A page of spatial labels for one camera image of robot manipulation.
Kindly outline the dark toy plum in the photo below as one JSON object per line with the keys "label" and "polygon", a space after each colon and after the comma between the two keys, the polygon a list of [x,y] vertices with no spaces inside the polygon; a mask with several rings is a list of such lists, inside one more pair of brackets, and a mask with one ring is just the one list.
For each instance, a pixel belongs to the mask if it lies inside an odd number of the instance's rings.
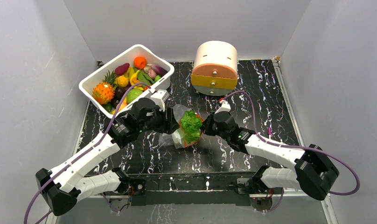
{"label": "dark toy plum", "polygon": [[114,92],[114,97],[121,99],[126,92],[126,89],[123,87],[116,87],[115,92]]}

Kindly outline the clear zip top bag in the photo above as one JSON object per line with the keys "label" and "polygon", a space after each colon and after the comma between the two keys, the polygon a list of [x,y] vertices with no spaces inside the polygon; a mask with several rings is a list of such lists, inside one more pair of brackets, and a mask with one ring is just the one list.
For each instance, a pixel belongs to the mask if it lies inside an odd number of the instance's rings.
{"label": "clear zip top bag", "polygon": [[179,149],[197,143],[202,135],[200,127],[204,119],[184,105],[175,105],[172,109],[179,128],[172,134],[161,134],[159,137],[159,146],[173,145]]}

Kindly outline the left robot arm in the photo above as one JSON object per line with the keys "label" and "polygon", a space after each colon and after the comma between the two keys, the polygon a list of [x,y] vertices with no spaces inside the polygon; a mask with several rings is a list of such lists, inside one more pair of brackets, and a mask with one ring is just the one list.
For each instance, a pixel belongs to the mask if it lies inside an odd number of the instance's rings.
{"label": "left robot arm", "polygon": [[162,108],[150,98],[141,98],[129,110],[114,116],[106,130],[67,161],[51,170],[37,171],[39,193],[55,216],[67,213],[77,202],[99,193],[125,194],[130,180],[121,169],[114,168],[92,177],[86,174],[105,158],[136,141],[141,133],[171,134],[178,128],[171,107]]}

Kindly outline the green toy cabbage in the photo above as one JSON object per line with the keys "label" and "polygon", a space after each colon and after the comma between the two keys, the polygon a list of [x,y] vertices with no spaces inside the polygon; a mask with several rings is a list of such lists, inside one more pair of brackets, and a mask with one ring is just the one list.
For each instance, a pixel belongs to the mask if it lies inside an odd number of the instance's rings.
{"label": "green toy cabbage", "polygon": [[180,125],[180,128],[171,134],[174,147],[186,148],[197,143],[202,135],[200,127],[203,119],[193,110],[177,110],[174,113]]}

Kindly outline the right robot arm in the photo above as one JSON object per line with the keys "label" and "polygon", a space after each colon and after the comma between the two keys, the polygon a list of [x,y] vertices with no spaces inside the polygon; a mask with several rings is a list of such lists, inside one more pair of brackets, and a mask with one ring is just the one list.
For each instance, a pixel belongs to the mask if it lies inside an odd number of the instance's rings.
{"label": "right robot arm", "polygon": [[311,198],[322,201],[330,192],[339,171],[319,149],[296,149],[267,139],[257,132],[240,127],[229,112],[210,114],[201,130],[208,136],[219,136],[237,152],[260,156],[282,165],[273,168],[263,165],[255,175],[238,187],[249,193],[266,193],[273,188],[301,190]]}

